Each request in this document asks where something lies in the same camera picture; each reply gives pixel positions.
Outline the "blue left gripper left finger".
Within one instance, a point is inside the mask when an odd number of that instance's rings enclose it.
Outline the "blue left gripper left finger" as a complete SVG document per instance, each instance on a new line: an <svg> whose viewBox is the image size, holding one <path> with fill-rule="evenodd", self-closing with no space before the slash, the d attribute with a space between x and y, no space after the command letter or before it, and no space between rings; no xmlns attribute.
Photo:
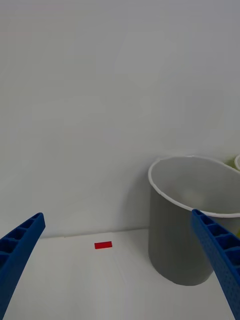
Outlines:
<svg viewBox="0 0 240 320"><path fill-rule="evenodd" d="M23 270L46 227L43 213L21 223L0 239L0 319L3 319Z"/></svg>

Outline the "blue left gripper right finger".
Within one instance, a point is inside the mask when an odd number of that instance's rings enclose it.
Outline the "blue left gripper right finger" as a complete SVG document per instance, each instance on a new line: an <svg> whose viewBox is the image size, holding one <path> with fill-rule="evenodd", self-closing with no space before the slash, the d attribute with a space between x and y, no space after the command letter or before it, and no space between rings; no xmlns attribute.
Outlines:
<svg viewBox="0 0 240 320"><path fill-rule="evenodd" d="M234 318L240 319L240 239L196 209L191 224Z"/></svg>

